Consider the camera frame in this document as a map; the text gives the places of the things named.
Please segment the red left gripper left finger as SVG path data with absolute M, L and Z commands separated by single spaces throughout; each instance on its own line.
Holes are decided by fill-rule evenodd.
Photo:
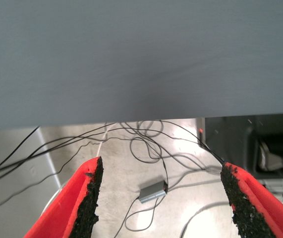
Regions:
M 95 211 L 103 171 L 102 157 L 83 163 L 25 237 L 90 238 L 99 220 Z

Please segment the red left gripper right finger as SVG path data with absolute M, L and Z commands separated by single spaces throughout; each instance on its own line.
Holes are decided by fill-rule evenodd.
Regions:
M 283 238 L 283 204 L 249 172 L 225 162 L 221 181 L 242 238 Z

